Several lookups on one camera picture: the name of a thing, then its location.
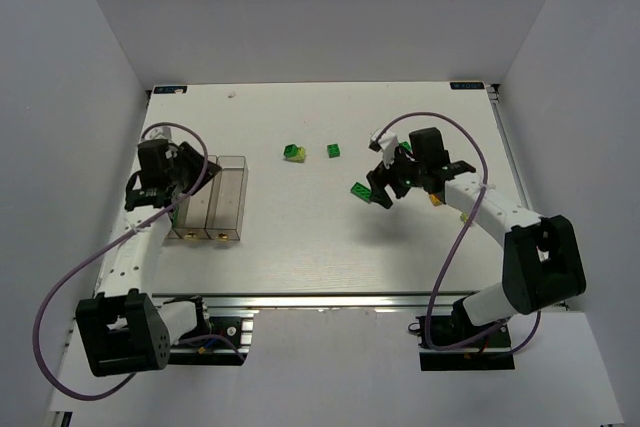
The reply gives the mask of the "green 2x4 lego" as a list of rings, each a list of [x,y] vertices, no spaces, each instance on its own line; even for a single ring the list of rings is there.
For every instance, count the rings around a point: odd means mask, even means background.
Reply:
[[[355,182],[350,188],[350,193],[362,200],[363,202],[370,203],[371,202],[371,190],[369,187],[365,186],[360,182]]]

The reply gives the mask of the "small green lego brick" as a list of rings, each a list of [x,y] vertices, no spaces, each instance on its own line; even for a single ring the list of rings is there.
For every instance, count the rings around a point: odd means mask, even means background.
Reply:
[[[326,149],[329,158],[336,158],[341,155],[340,147],[338,144],[329,144]]]

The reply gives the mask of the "green and lime lego stack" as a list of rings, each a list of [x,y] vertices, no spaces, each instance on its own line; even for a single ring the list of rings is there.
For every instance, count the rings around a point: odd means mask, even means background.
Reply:
[[[306,160],[306,149],[296,144],[289,144],[284,147],[283,157],[288,162],[303,163]]]

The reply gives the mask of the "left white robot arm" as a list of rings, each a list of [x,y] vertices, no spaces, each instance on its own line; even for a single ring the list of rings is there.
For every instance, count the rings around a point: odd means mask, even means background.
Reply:
[[[188,143],[167,139],[141,142],[137,155],[139,169],[125,187],[129,237],[117,247],[94,297],[76,308],[87,360],[97,377],[161,370],[173,345],[209,331],[201,297],[180,296],[155,306],[149,289],[172,227],[173,202],[202,189],[220,168]]]

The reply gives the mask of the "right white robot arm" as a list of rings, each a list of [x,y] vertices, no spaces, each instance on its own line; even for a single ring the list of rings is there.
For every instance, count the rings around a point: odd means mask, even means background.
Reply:
[[[419,188],[466,214],[503,250],[500,281],[454,303],[451,337],[477,341],[501,321],[585,292],[578,242],[566,217],[544,217],[490,187],[471,164],[451,160],[434,127],[412,132],[409,142],[403,146],[383,130],[372,135],[369,147],[382,160],[367,175],[371,202],[389,209],[394,200]]]

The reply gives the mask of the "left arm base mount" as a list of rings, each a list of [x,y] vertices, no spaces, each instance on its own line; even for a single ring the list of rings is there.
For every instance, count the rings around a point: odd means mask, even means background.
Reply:
[[[197,325],[171,347],[169,365],[242,366],[253,332],[253,314],[229,308],[210,307],[201,296],[180,296],[164,301],[194,305]]]

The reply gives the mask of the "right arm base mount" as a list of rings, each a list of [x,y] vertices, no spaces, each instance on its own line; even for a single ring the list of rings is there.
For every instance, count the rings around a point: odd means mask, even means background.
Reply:
[[[437,350],[429,346],[426,335],[426,316],[417,316],[407,331],[417,339],[420,370],[422,372],[489,372],[515,369],[514,354],[508,328],[505,324],[483,338],[457,349],[452,344],[461,343],[488,327],[473,327],[464,331],[454,324],[452,315],[434,314],[430,323],[432,343],[447,347]]]

